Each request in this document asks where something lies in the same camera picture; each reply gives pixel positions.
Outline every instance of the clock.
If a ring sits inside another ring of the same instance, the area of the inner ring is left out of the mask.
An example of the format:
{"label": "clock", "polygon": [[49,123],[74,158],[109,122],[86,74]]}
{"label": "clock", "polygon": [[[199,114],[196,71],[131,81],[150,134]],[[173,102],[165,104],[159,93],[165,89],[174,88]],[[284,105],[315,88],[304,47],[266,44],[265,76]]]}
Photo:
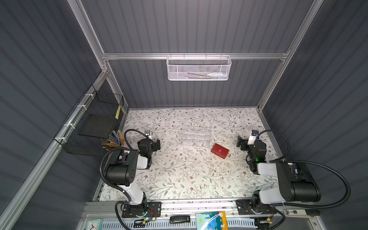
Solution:
{"label": "clock", "polygon": [[102,219],[89,220],[87,222],[86,230],[101,230],[102,229]]}

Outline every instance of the floral pattern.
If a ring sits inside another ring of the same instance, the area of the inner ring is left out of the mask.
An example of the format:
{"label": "floral pattern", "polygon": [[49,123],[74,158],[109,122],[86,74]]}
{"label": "floral pattern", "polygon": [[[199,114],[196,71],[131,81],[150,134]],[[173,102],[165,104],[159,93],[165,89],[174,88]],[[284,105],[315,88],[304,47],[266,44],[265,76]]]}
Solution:
{"label": "floral pattern", "polygon": [[[209,128],[211,147],[184,147],[181,128]],[[277,178],[254,175],[245,161],[247,153],[236,147],[237,136],[247,138],[251,130],[264,130],[255,108],[130,110],[124,129],[151,130],[152,138],[161,140],[161,150],[154,152],[149,170],[137,170],[135,181],[154,199],[195,199],[250,197],[255,190],[277,185]],[[137,148],[139,134],[129,132],[129,143]],[[267,135],[266,160],[276,158]],[[229,149],[222,159],[211,153],[217,143]],[[122,194],[104,185],[100,201],[121,200]]]}

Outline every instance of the vented panel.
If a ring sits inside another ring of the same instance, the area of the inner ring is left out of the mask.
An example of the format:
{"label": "vented panel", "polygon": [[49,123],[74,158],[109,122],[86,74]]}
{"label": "vented panel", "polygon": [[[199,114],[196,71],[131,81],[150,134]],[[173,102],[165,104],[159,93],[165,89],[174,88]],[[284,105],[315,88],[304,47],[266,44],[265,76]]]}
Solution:
{"label": "vented panel", "polygon": [[[123,220],[124,224],[129,229],[196,229],[195,219],[190,219],[190,222],[180,224],[170,224],[169,219],[160,219],[152,222],[148,222],[145,227],[133,227],[133,220]],[[229,228],[257,228],[254,225],[254,219],[233,217],[227,218],[227,225]],[[107,220],[102,224],[102,230],[124,230],[123,226],[117,220]]]}

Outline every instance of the red wallet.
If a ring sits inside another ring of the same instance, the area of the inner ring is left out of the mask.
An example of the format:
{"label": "red wallet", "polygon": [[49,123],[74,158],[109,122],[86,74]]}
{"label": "red wallet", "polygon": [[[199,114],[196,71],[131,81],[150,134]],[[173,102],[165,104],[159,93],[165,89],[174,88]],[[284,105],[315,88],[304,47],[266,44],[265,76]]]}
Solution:
{"label": "red wallet", "polygon": [[213,148],[211,149],[211,152],[213,152],[214,154],[218,155],[219,157],[223,159],[225,159],[227,155],[229,154],[229,150],[222,147],[219,144],[215,144]]}

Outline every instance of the white cable tie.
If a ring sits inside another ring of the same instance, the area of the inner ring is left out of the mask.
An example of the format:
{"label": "white cable tie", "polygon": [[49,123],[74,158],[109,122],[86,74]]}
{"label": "white cable tie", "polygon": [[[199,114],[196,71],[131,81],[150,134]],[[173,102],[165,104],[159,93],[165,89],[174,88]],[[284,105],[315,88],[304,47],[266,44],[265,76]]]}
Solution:
{"label": "white cable tie", "polygon": [[77,107],[84,107],[87,110],[86,105],[77,105]]}
{"label": "white cable tie", "polygon": [[66,141],[67,139],[65,137],[55,137],[55,139],[62,139],[64,141]]}
{"label": "white cable tie", "polygon": [[95,95],[94,95],[94,94],[85,94],[85,95],[89,95],[89,96],[91,96],[93,99],[95,98]]}
{"label": "white cable tie", "polygon": [[74,124],[73,123],[70,123],[70,124],[64,124],[66,127],[68,127],[68,126],[72,126],[73,127],[73,129],[75,129],[75,126],[74,126]]}

